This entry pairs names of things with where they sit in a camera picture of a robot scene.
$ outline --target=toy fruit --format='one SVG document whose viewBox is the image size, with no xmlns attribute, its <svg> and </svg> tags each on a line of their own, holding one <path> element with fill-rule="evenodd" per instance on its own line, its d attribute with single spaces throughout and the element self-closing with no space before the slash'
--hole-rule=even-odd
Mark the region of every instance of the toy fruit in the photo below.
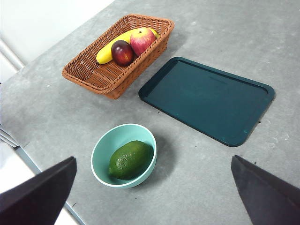
<svg viewBox="0 0 300 225">
<path fill-rule="evenodd" d="M 134 30 L 130 36 L 130 45 L 137 56 L 140 56 L 155 41 L 155 35 L 146 27 Z"/>
<path fill-rule="evenodd" d="M 131 33 L 137 29 L 139 29 L 139 28 L 129 30 L 129 31 L 117 36 L 115 39 L 113 39 L 111 42 L 109 42 L 106 46 L 104 46 L 102 49 L 100 49 L 100 51 L 97 53 L 97 56 L 96 56 L 97 62 L 99 64 L 105 64 L 105 63 L 110 62 L 113 59 L 112 51 L 111 51 L 112 45 L 118 40 L 123 40 L 123 41 L 126 41 L 127 43 L 129 43 Z M 154 29 L 152 29 L 152 28 L 149 28 L 149 29 L 153 32 L 153 34 L 156 38 L 159 37 L 159 34 Z"/>
<path fill-rule="evenodd" d="M 153 154 L 152 148 L 144 142 L 128 142 L 113 153 L 108 173 L 122 180 L 133 179 L 147 169 Z"/>
<path fill-rule="evenodd" d="M 130 44 L 126 41 L 118 40 L 112 45 L 112 58 L 117 65 L 125 67 L 133 62 L 135 54 Z"/>
</svg>

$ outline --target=white floor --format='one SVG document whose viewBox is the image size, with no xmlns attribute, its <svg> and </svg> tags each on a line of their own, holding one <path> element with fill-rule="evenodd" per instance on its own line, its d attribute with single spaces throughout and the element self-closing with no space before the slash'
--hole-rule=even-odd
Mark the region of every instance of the white floor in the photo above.
<svg viewBox="0 0 300 225">
<path fill-rule="evenodd" d="M 0 83 L 13 76 L 113 0 L 1 0 Z M 8 144 L 0 142 L 0 193 L 34 173 Z M 78 224 L 63 209 L 55 225 Z"/>
</svg>

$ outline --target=tray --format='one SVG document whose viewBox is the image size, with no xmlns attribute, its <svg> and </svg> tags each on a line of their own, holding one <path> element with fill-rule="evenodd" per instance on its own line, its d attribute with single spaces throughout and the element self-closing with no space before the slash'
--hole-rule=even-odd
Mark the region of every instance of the tray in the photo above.
<svg viewBox="0 0 300 225">
<path fill-rule="evenodd" d="M 266 84 L 182 57 L 139 90 L 142 101 L 231 147 L 245 142 L 274 95 Z"/>
<path fill-rule="evenodd" d="M 127 67 L 120 67 L 113 60 L 103 65 L 96 62 L 96 55 L 101 48 L 120 34 L 139 27 L 153 28 L 160 37 L 134 62 Z M 63 68 L 62 75 L 97 94 L 117 99 L 166 49 L 173 28 L 173 21 L 168 19 L 139 14 L 126 15 L 72 59 Z"/>
</svg>

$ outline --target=bowl rim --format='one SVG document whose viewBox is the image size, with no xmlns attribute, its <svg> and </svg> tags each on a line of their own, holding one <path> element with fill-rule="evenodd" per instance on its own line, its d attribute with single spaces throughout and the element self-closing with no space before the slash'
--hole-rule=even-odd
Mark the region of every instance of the bowl rim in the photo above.
<svg viewBox="0 0 300 225">
<path fill-rule="evenodd" d="M 125 183 L 125 184 L 110 184 L 110 183 L 107 183 L 107 182 L 101 180 L 101 179 L 97 176 L 97 174 L 96 174 L 96 172 L 95 172 L 95 170 L 94 170 L 94 167 L 93 167 L 93 156 L 94 156 L 94 152 L 95 152 L 96 147 L 98 146 L 99 142 L 103 139 L 104 136 L 106 136 L 106 135 L 107 135 L 108 133 L 110 133 L 111 131 L 113 131 L 113 130 L 115 130 L 115 129 L 118 129 L 118 128 L 120 128 L 120 127 L 124 127 L 124 126 L 138 126 L 138 127 L 144 128 L 144 129 L 150 134 L 150 136 L 152 137 L 152 139 L 154 140 L 154 148 L 153 148 L 154 154 L 153 154 L 151 163 L 149 164 L 149 166 L 147 167 L 147 169 L 146 169 L 141 175 L 139 175 L 138 177 L 136 177 L 134 180 L 132 180 L 132 181 L 130 181 L 130 182 L 128 182 L 128 183 Z M 156 140 L 155 140 L 154 135 L 151 133 L 151 131 L 150 131 L 148 128 L 146 128 L 146 127 L 144 127 L 144 126 L 142 126 L 142 125 L 140 125 L 140 124 L 136 124 L 136 123 L 125 123 L 125 124 L 121 124 L 121 125 L 118 125 L 118 126 L 116 126 L 116 127 L 113 127 L 112 129 L 110 129 L 110 130 L 107 131 L 104 135 L 102 135 L 102 136 L 100 137 L 100 139 L 99 139 L 99 140 L 97 141 L 97 143 L 95 144 L 94 149 L 93 149 L 93 152 L 92 152 L 92 155 L 91 155 L 91 157 L 90 157 L 90 166 L 91 166 L 92 172 L 93 172 L 93 174 L 94 174 L 94 177 L 95 177 L 98 181 L 100 181 L 102 184 L 107 185 L 107 186 L 109 186 L 109 187 L 113 187 L 113 188 L 121 188 L 121 187 L 129 186 L 129 185 L 131 185 L 131 184 L 137 182 L 141 177 L 143 177 L 143 176 L 150 170 L 150 168 L 152 167 L 152 165 L 156 162 L 156 156 L 157 156 Z"/>
</svg>

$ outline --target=dark green tray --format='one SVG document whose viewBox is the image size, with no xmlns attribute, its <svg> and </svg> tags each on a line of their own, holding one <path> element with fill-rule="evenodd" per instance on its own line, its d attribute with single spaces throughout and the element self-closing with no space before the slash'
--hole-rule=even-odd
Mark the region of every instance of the dark green tray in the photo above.
<svg viewBox="0 0 300 225">
<path fill-rule="evenodd" d="M 139 90 L 144 102 L 231 147 L 245 142 L 274 95 L 266 84 L 182 57 Z"/>
</svg>

